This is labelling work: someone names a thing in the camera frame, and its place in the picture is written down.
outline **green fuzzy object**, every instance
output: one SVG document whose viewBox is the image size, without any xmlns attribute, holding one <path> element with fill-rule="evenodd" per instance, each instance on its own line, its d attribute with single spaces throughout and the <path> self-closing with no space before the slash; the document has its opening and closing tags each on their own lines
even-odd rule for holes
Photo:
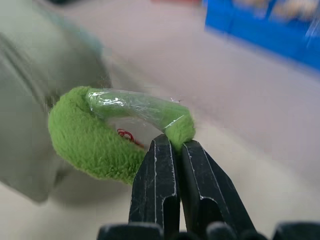
<svg viewBox="0 0 320 240">
<path fill-rule="evenodd" d="M 109 99 L 127 104 L 104 105 Z M 164 131 L 178 152 L 196 133 L 189 110 L 178 103 L 137 93 L 76 87 L 50 112 L 48 128 L 53 147 L 63 159 L 95 178 L 132 184 L 145 152 L 105 122 L 132 114 Z"/>
</svg>

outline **white floor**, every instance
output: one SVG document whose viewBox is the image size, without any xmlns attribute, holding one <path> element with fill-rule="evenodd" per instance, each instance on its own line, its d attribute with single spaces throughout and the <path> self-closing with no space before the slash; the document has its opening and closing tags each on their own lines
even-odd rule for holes
<svg viewBox="0 0 320 240">
<path fill-rule="evenodd" d="M 319 75 L 206 32 L 199 7 L 78 0 L 55 10 L 112 49 L 116 87 L 190 107 L 196 140 L 233 180 L 259 231 L 320 219 Z M 8 240 L 95 239 L 102 224 L 128 220 L 131 197 L 129 186 L 79 172 L 42 206 L 0 192 L 0 238 Z"/>
</svg>

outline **blue bin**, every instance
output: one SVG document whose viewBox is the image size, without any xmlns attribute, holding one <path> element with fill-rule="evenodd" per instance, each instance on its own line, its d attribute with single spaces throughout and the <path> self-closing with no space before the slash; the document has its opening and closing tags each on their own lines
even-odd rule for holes
<svg viewBox="0 0 320 240">
<path fill-rule="evenodd" d="M 208 0 L 205 25 L 320 70 L 320 38 L 306 36 L 310 22 L 271 18 L 276 1 L 257 17 L 253 9 L 239 8 L 232 0 Z"/>
</svg>

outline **green plush toy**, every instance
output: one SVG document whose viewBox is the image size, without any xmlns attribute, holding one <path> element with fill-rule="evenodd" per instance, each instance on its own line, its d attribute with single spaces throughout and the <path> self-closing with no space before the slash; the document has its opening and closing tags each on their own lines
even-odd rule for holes
<svg viewBox="0 0 320 240">
<path fill-rule="evenodd" d="M 142 93 L 77 87 L 53 107 L 48 128 L 58 155 L 98 179 L 132 184 L 145 152 L 106 124 L 136 116 L 166 134 L 177 152 L 195 136 L 188 108 Z"/>
</svg>

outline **blue container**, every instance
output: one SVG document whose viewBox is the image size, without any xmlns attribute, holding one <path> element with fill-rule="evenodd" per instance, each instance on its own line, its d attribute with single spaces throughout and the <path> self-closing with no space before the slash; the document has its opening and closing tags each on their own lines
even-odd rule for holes
<svg viewBox="0 0 320 240">
<path fill-rule="evenodd" d="M 257 17 L 252 8 L 239 8 L 232 0 L 208 0 L 205 25 L 320 70 L 320 38 L 306 36 L 310 22 L 271 18 L 275 3 Z"/>
</svg>

